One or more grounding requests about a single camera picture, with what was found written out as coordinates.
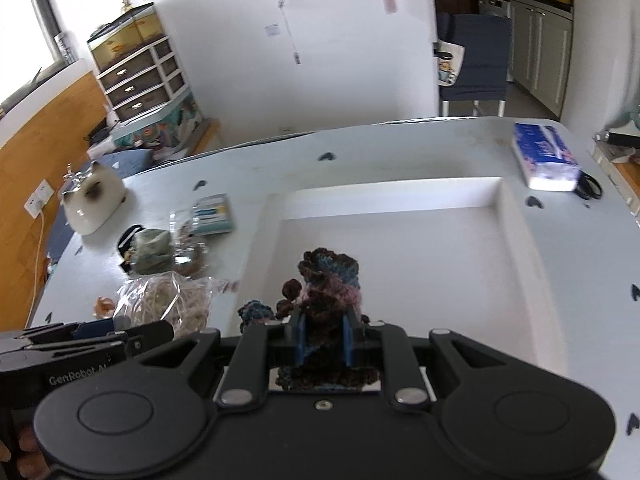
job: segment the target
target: kitchen cabinet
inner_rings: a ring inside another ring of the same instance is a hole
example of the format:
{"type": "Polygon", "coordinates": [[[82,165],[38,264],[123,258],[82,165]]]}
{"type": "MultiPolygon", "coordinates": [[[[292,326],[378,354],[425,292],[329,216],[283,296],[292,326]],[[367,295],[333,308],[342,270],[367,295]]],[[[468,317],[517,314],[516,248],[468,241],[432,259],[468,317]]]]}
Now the kitchen cabinet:
{"type": "Polygon", "coordinates": [[[513,78],[559,116],[569,72],[573,22],[535,5],[513,5],[513,78]]]}

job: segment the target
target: window frame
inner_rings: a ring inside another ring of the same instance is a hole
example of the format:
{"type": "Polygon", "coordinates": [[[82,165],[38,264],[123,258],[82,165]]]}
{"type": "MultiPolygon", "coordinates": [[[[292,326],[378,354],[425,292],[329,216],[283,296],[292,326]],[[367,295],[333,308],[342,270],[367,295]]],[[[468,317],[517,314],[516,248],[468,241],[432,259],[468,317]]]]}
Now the window frame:
{"type": "Polygon", "coordinates": [[[2,120],[2,118],[9,113],[12,108],[31,94],[31,92],[36,88],[71,64],[65,59],[56,42],[56,36],[59,35],[61,31],[56,15],[51,7],[50,0],[31,0],[31,3],[33,4],[36,18],[40,24],[40,28],[47,46],[51,51],[54,62],[48,67],[44,67],[33,81],[30,81],[21,88],[18,88],[13,94],[5,99],[4,102],[0,102],[0,120],[2,120]]]}

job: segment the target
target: cat-shaped ceramic container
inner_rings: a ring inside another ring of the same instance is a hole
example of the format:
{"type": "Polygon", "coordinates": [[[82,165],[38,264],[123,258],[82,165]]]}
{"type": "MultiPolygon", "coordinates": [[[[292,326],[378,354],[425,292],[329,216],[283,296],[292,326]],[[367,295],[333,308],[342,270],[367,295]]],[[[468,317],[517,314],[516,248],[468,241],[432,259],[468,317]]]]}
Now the cat-shaped ceramic container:
{"type": "Polygon", "coordinates": [[[126,188],[116,171],[93,161],[73,189],[62,194],[66,221],[80,235],[89,235],[124,201],[126,188]]]}

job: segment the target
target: countertop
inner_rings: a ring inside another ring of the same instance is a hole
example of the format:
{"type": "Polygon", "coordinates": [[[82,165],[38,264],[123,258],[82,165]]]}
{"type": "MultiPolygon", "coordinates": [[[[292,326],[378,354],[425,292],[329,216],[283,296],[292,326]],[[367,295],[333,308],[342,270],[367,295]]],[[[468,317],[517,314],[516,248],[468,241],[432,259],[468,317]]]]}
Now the countertop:
{"type": "MultiPolygon", "coordinates": [[[[236,229],[215,239],[217,275],[240,279],[271,193],[314,187],[425,178],[503,177],[519,204],[542,261],[566,346],[566,375],[601,394],[616,415],[616,438],[602,472],[610,480],[637,478],[640,432],[626,436],[640,413],[640,230],[612,183],[586,151],[587,139],[558,128],[569,149],[604,188],[600,201],[572,193],[527,189],[511,152],[510,118],[400,121],[289,136],[239,146],[163,166],[125,180],[126,201],[94,234],[74,235],[53,273],[33,325],[92,320],[98,296],[114,298],[126,278],[116,242],[132,224],[167,228],[172,210],[226,192],[236,229]],[[335,160],[319,161],[331,152],[335,160]],[[194,190],[198,181],[206,184],[194,190]],[[544,209],[527,207],[535,195],[544,209]]],[[[209,325],[237,325],[236,298],[214,300],[209,325]]]]}
{"type": "Polygon", "coordinates": [[[553,1],[550,0],[513,0],[514,2],[520,2],[521,4],[530,5],[533,7],[537,7],[542,10],[546,10],[547,12],[552,12],[557,14],[558,16],[562,16],[563,18],[567,18],[568,20],[574,20],[573,12],[567,12],[564,9],[559,9],[554,6],[553,1]]]}

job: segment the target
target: crocheted plush toy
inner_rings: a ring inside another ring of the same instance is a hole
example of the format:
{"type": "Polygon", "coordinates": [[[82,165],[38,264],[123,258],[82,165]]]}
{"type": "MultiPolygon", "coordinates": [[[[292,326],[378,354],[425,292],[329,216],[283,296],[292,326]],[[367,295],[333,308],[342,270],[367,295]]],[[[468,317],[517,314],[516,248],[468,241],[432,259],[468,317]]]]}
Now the crocheted plush toy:
{"type": "Polygon", "coordinates": [[[304,362],[282,367],[276,383],[285,391],[360,389],[378,380],[374,368],[349,368],[342,355],[342,317],[353,307],[362,322],[369,322],[360,311],[362,297],[358,282],[358,262],[346,254],[325,248],[307,251],[298,270],[305,284],[289,280],[282,287],[276,314],[260,301],[250,301],[238,314],[240,330],[253,323],[287,317],[295,306],[306,317],[304,362]]]}

